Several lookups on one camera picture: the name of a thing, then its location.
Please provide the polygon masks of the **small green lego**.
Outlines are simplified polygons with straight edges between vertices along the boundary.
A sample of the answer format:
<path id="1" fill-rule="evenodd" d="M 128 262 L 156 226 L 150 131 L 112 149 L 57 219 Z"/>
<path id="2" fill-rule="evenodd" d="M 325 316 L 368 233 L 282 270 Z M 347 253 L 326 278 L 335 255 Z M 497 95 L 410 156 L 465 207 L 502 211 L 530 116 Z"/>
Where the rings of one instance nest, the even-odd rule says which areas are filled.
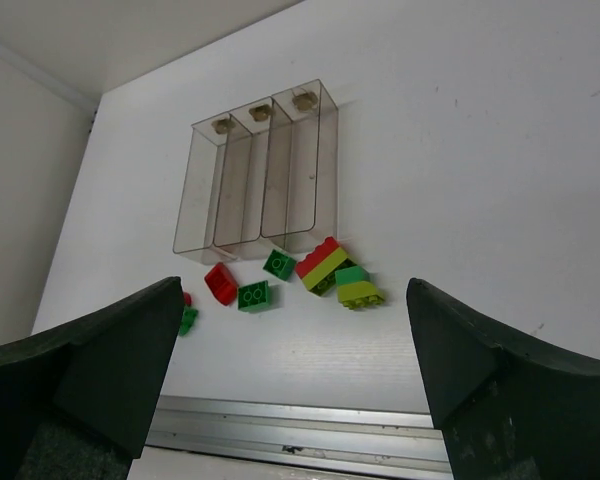
<path id="1" fill-rule="evenodd" d="M 361 266 L 353 265 L 350 267 L 338 269 L 335 272 L 336 285 L 338 287 L 358 283 L 362 281 L 369 282 L 370 274 Z"/>

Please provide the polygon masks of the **red square lego brick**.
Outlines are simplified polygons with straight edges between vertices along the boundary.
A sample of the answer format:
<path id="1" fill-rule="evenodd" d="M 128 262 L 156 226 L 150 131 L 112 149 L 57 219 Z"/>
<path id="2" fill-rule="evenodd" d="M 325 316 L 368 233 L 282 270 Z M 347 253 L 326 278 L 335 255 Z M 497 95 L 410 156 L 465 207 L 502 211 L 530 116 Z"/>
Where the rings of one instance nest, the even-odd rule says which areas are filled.
<path id="1" fill-rule="evenodd" d="M 221 305 L 229 306 L 236 300 L 238 283 L 224 263 L 214 265 L 204 276 L 204 281 Z"/>

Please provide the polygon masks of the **long lime lego brick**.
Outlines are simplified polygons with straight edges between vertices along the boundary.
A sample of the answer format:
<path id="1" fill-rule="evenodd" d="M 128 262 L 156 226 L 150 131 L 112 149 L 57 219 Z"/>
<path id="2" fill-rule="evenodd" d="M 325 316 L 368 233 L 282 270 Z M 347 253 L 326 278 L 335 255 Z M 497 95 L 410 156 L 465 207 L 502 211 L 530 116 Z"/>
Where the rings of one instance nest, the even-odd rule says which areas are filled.
<path id="1" fill-rule="evenodd" d="M 310 293 L 322 297 L 336 285 L 336 272 L 356 266 L 356 262 L 338 247 L 310 270 L 301 281 Z"/>

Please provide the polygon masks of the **long red lego brick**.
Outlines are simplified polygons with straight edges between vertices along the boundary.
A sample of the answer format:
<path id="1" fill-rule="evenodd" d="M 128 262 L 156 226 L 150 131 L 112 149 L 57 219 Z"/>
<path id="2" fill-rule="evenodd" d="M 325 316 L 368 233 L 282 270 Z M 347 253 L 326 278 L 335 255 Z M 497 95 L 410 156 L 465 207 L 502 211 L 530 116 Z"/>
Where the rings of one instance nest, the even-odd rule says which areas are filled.
<path id="1" fill-rule="evenodd" d="M 296 274 L 303 279 L 339 247 L 340 245 L 334 237 L 326 237 L 320 245 L 318 245 L 313 251 L 308 253 L 303 260 L 296 264 Z"/>

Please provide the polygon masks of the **small green lego brick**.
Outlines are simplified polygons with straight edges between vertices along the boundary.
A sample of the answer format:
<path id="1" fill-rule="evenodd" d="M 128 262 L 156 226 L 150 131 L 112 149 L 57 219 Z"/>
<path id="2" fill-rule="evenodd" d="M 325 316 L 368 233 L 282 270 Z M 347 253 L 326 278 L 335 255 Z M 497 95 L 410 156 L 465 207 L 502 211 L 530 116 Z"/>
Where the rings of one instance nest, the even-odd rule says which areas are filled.
<path id="1" fill-rule="evenodd" d="M 194 326 L 194 324 L 197 320 L 197 317 L 198 317 L 197 309 L 187 306 L 187 305 L 184 306 L 182 317 L 181 317 L 181 322 L 179 325 L 179 331 L 178 331 L 178 335 L 180 337 L 184 337 L 189 333 L 189 331 Z"/>

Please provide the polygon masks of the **lime curved lego brick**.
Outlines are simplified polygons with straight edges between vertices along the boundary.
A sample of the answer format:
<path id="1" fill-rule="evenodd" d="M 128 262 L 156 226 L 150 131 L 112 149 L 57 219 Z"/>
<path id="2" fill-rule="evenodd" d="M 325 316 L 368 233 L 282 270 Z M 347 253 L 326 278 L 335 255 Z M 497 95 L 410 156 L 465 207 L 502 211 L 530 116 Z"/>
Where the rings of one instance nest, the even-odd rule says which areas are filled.
<path id="1" fill-rule="evenodd" d="M 380 306 L 385 302 L 382 292 L 369 281 L 358 281 L 337 287 L 338 302 L 350 310 Z"/>

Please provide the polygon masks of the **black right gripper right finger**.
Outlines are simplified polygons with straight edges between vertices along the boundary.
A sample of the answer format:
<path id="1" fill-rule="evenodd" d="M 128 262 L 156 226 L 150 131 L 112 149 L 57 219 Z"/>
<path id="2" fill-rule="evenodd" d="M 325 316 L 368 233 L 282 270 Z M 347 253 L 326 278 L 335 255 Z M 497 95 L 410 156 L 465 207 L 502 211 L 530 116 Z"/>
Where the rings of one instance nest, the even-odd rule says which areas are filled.
<path id="1" fill-rule="evenodd" d="M 492 319 L 434 285 L 406 303 L 433 425 L 456 479 L 600 479 L 600 360 Z"/>

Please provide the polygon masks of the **green square lego brick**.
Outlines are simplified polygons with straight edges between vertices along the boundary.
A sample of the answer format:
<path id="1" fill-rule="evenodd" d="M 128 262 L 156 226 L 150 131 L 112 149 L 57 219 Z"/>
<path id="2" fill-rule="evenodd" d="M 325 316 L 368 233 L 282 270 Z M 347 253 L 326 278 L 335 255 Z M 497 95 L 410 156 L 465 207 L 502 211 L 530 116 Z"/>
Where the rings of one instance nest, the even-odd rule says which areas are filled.
<path id="1" fill-rule="evenodd" d="M 291 256 L 273 249 L 269 254 L 263 270 L 282 281 L 288 281 L 294 272 L 296 260 Z"/>

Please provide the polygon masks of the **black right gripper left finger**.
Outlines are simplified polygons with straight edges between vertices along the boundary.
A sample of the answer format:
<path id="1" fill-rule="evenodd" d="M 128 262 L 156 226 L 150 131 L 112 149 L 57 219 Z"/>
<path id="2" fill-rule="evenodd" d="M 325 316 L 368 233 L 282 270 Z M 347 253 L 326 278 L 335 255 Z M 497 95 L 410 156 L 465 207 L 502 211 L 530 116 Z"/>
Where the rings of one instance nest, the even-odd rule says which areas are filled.
<path id="1" fill-rule="evenodd" d="M 178 277 L 0 346 L 0 479 L 125 479 L 183 313 Z"/>

